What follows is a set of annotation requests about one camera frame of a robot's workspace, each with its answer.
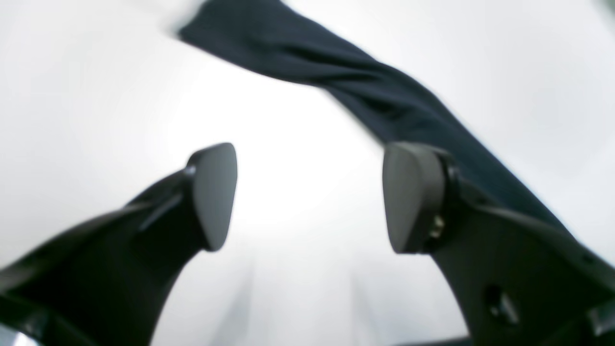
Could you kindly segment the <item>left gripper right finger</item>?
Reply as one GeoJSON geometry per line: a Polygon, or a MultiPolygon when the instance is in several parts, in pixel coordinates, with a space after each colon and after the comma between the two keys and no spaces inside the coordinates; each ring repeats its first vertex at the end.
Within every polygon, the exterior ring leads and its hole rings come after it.
{"type": "Polygon", "coordinates": [[[570,234],[491,202],[435,147],[388,144],[382,188],[393,251],[430,256],[455,296],[459,345],[614,344],[614,268],[570,234]]]}

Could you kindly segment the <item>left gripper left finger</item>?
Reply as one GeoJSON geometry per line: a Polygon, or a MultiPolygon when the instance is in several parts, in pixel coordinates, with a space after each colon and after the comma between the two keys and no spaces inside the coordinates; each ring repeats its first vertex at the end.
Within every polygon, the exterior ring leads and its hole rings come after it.
{"type": "Polygon", "coordinates": [[[228,236],[237,185],[229,143],[118,210],[58,234],[1,269],[3,346],[147,346],[184,266],[228,236]]]}

